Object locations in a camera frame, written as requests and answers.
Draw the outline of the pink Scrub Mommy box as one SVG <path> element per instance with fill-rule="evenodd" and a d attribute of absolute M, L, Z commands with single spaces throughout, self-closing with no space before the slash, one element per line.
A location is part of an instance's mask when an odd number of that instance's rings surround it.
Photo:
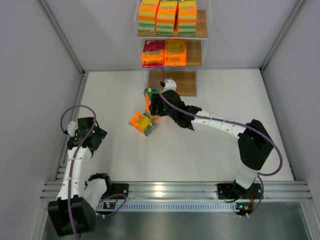
<path fill-rule="evenodd" d="M 164 66 L 165 40 L 146 40 L 141 55 L 143 68 Z"/>

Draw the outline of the orange Scrub Daddy box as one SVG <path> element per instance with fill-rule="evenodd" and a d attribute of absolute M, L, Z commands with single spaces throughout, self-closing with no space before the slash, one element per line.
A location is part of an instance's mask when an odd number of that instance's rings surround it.
<path fill-rule="evenodd" d="M 185 66 L 187 63 L 187 40 L 166 39 L 164 45 L 165 66 Z"/>

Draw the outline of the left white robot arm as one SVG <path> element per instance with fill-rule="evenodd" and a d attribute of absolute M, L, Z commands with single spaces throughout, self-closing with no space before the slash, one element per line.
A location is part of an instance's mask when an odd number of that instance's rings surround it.
<path fill-rule="evenodd" d="M 78 238 L 95 229 L 96 207 L 109 187 L 109 175 L 90 173 L 89 167 L 107 132 L 94 117 L 83 117 L 70 122 L 66 133 L 70 138 L 65 174 L 59 193 L 47 210 L 58 236 Z"/>

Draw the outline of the orange yellow sponge pack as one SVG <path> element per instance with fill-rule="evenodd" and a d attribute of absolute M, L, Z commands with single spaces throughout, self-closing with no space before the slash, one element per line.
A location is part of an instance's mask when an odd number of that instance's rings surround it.
<path fill-rule="evenodd" d="M 155 123 L 141 112 L 137 112 L 129 121 L 129 124 L 144 136 L 148 136 L 154 129 Z"/>

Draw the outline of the orange sponge box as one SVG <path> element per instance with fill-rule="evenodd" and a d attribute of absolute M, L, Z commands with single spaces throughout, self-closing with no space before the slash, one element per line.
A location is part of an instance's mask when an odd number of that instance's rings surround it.
<path fill-rule="evenodd" d="M 177 31 L 179 35 L 194 35 L 197 29 L 197 1 L 179 0 Z"/>

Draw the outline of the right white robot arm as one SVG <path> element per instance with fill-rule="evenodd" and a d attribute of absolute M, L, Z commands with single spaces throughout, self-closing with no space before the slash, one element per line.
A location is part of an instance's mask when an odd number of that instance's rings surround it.
<path fill-rule="evenodd" d="M 243 198 L 249 191 L 274 146 L 263 124 L 256 119 L 249 123 L 228 123 L 204 111 L 186 105 L 174 90 L 149 94 L 149 112 L 152 116 L 168 116 L 179 127 L 191 131 L 206 132 L 234 142 L 241 160 L 240 170 L 224 194 L 228 200 Z"/>

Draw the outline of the orange sponge pack label side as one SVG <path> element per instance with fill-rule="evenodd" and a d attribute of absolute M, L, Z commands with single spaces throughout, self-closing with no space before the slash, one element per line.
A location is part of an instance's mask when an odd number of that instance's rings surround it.
<path fill-rule="evenodd" d="M 139 32 L 154 32 L 156 30 L 156 16 L 158 12 L 159 0 L 142 0 L 138 8 Z"/>

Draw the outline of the small green orange sponge pack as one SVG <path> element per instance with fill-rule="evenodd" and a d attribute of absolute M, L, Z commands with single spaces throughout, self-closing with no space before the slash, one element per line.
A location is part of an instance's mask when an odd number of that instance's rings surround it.
<path fill-rule="evenodd" d="M 158 115 L 152 115 L 148 106 L 145 106 L 144 114 L 152 121 L 155 121 L 160 118 L 160 116 L 158 116 Z"/>

